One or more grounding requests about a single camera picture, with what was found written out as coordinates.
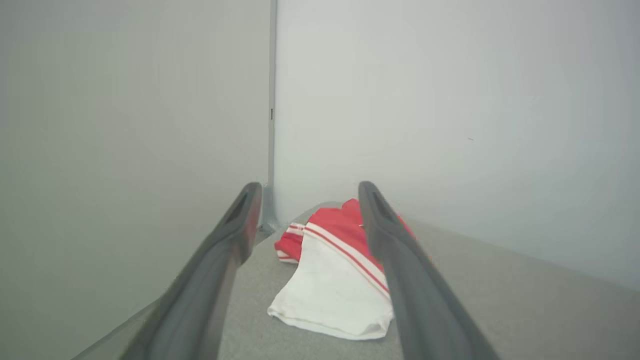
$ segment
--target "red stripe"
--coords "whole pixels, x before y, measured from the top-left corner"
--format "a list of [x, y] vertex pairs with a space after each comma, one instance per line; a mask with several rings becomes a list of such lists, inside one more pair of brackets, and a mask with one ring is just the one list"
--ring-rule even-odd
[[327, 241], [328, 243], [330, 243], [331, 245], [333, 245], [336, 249], [342, 251], [343, 254], [347, 255], [349, 257], [349, 259], [353, 260], [354, 263], [356, 263], [356, 265], [358, 265], [362, 270], [364, 270], [365, 273], [367, 273], [367, 275], [373, 279], [378, 285], [380, 285], [381, 288], [383, 288], [387, 293], [389, 292], [389, 289], [387, 289], [386, 286], [384, 286], [384, 284], [382, 284], [382, 282], [380, 282], [380, 280], [378, 280], [377, 277], [373, 276], [373, 274], [366, 268], [363, 266], [363, 264], [361, 264], [361, 262], [359, 262], [356, 258], [353, 257], [353, 255], [351, 255], [350, 253], [348, 253], [346, 250], [344, 250], [343, 248], [339, 247], [336, 243], [334, 243], [333, 241], [329, 240], [325, 235], [322, 235], [321, 233], [313, 230], [313, 229], [309, 229], [306, 228], [306, 231], [309, 231], [315, 235], [320, 236], [324, 241]]

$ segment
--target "white fabric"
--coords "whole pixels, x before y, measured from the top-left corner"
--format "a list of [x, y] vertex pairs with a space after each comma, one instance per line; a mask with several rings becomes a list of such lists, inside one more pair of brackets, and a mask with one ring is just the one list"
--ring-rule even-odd
[[305, 232], [298, 269], [267, 313], [337, 338], [383, 338], [393, 319], [391, 301], [337, 251]]

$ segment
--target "red and white cloth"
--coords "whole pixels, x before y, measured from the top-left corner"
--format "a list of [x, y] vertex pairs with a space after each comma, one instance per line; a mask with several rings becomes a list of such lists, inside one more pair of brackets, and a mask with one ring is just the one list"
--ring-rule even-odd
[[282, 262], [298, 263], [267, 310], [284, 323], [349, 340], [386, 335], [393, 309], [383, 267], [371, 256], [360, 204], [319, 209], [275, 243]]

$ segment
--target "gray wall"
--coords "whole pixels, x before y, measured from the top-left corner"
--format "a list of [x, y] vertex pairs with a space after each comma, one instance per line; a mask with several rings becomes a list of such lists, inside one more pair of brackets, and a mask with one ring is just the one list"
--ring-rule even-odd
[[269, 7], [0, 4], [0, 357], [75, 356], [267, 180]]
[[640, 2], [281, 0], [281, 220], [400, 214], [640, 289]]

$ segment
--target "cloth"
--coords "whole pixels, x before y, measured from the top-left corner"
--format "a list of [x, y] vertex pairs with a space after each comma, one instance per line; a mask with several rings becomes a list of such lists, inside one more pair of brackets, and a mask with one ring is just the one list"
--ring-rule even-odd
[[298, 268], [268, 308], [287, 325], [349, 340], [386, 335], [393, 309], [382, 266], [371, 256], [360, 204], [323, 208], [275, 243]]

